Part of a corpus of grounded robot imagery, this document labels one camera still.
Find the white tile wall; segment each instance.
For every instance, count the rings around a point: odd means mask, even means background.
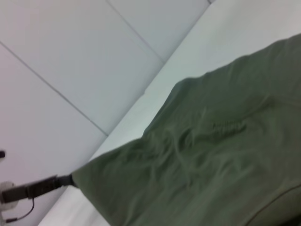
[[[104,1],[0,8],[0,39],[106,133],[163,65]]]
[[[166,61],[205,12],[207,0],[107,0]]]
[[[64,175],[83,165],[105,135],[0,46],[0,183],[17,185]],[[62,190],[36,199],[36,208],[15,225],[34,226]],[[6,217],[20,217],[31,208],[22,201]]]

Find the green fabric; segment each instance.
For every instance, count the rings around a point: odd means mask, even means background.
[[[112,226],[268,226],[298,216],[301,36],[179,82],[140,139],[73,178]]]

